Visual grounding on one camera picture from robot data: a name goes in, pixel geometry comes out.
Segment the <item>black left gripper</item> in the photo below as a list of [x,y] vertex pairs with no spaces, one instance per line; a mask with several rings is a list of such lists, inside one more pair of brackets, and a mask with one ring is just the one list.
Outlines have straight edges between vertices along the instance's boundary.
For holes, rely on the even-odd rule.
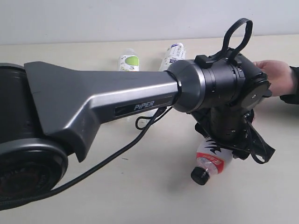
[[197,132],[211,138],[216,145],[231,150],[235,158],[245,160],[251,156],[258,164],[265,164],[276,150],[252,125],[256,105],[242,107],[225,103],[203,107],[190,114],[197,121]]

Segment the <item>dark jacket sleeve forearm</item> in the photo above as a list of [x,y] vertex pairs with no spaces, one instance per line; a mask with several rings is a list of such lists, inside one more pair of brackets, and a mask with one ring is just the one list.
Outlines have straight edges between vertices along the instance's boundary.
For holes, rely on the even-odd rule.
[[299,68],[290,66],[290,70],[284,75],[283,93],[280,99],[287,104],[299,104]]

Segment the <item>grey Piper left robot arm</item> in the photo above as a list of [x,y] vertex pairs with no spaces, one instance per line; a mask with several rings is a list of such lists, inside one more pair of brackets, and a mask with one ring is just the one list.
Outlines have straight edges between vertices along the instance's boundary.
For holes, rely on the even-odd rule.
[[68,156],[83,161],[101,124],[172,106],[234,156],[268,161],[274,149],[249,126],[269,97],[266,75],[242,54],[198,55],[166,71],[71,70],[45,62],[0,66],[0,196],[50,191]]

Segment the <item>person's open hand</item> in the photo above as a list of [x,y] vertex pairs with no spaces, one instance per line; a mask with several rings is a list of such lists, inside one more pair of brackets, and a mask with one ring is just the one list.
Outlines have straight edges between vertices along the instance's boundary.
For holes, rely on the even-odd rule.
[[290,70],[290,66],[282,61],[263,60],[256,61],[253,64],[261,69],[268,77],[270,90],[273,96],[280,96],[283,93],[284,75]]

